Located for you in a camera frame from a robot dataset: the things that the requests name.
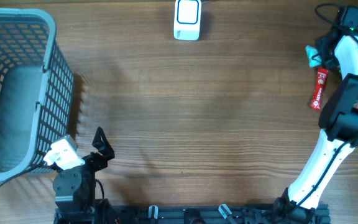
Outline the teal white tissue pack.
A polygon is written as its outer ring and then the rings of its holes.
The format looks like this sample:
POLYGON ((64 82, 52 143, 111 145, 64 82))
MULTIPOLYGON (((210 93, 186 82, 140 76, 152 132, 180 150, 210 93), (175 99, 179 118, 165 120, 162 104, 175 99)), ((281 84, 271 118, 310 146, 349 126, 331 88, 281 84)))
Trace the teal white tissue pack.
POLYGON ((307 45, 305 47, 305 50, 306 50, 306 54, 308 57, 309 66, 311 68, 318 67, 318 66, 322 65, 321 57, 319 56, 319 53, 316 48, 314 48, 310 45, 307 45))

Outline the red Nescafe stick sachet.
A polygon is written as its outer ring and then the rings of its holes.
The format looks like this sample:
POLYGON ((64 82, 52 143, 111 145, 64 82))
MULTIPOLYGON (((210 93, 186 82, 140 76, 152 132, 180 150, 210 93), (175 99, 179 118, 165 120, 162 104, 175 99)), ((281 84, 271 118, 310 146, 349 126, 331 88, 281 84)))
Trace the red Nescafe stick sachet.
POLYGON ((313 99, 311 100, 311 107, 314 110, 321 109, 321 98, 328 79, 328 72, 329 71, 326 70, 325 68, 318 68, 313 99))

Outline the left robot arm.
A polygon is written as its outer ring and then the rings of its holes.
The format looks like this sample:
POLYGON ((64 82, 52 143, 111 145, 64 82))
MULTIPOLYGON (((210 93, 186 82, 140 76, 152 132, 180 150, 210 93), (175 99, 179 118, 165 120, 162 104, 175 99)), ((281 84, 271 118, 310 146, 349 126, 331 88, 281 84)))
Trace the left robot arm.
POLYGON ((57 209, 54 223, 119 223, 119 218, 106 198, 96 199, 96 186, 101 185, 95 173, 107 168, 108 161, 115 158, 114 149, 98 127, 92 146, 98 151, 83 159, 85 163, 63 170, 57 169, 53 181, 57 209))

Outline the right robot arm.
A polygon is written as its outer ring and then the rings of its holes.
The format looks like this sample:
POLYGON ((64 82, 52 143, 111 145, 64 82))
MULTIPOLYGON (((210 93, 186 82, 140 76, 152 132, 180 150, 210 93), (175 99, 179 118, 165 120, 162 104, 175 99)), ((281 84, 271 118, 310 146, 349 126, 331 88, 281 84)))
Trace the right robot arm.
POLYGON ((358 147, 358 7, 335 5, 337 16, 330 31, 316 40, 316 53, 309 56, 323 70, 338 70, 342 82, 319 116, 316 147, 298 178, 276 199, 271 223, 320 223, 321 195, 345 158, 358 147))

